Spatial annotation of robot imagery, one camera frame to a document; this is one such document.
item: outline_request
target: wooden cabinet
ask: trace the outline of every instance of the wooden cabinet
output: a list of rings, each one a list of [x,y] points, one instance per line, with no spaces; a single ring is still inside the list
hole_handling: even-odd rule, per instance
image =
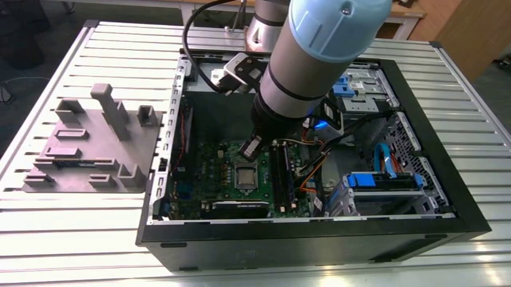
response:
[[[510,0],[419,0],[427,12],[410,40],[438,41],[470,81],[511,42]]]

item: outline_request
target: motherboard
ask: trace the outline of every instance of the motherboard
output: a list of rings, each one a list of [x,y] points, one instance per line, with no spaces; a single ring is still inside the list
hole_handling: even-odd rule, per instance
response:
[[[237,152],[241,144],[197,144],[193,179],[173,183],[173,217],[228,219],[240,213],[256,218],[309,216],[309,201],[293,187],[293,173],[303,163],[299,146],[273,143],[259,159],[248,162]]]

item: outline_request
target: ram slot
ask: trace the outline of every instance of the ram slot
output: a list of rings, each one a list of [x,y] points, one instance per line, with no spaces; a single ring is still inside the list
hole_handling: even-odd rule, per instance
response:
[[[285,144],[276,144],[269,147],[269,171],[275,210],[285,212],[296,207],[293,178]]]

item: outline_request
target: slotted aluminum surface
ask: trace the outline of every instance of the slotted aluminum surface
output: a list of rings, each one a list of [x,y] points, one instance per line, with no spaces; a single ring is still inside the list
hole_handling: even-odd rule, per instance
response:
[[[511,282],[510,136],[443,52],[376,40],[364,57],[397,62],[492,232],[405,262],[171,273],[135,246],[143,194],[27,194],[27,170],[51,134],[60,98],[96,106],[111,83],[127,109],[168,107],[181,27],[101,22],[84,28],[0,161],[0,283],[123,286],[488,286]],[[192,47],[243,50],[243,34],[193,28]]]

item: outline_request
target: green circuit board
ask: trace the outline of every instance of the green circuit board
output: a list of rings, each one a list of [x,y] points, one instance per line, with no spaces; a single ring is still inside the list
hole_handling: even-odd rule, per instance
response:
[[[200,219],[200,203],[216,200],[249,200],[269,203],[271,218],[308,217],[308,200],[297,200],[296,208],[287,212],[275,210],[273,189],[271,185],[269,154],[263,152],[253,163],[249,163],[237,153],[241,142],[199,143],[196,154],[196,169],[193,182],[176,182],[179,194],[179,211],[181,219]],[[288,146],[288,155],[292,167],[301,164],[299,147]],[[256,169],[257,188],[236,188],[236,167]]]

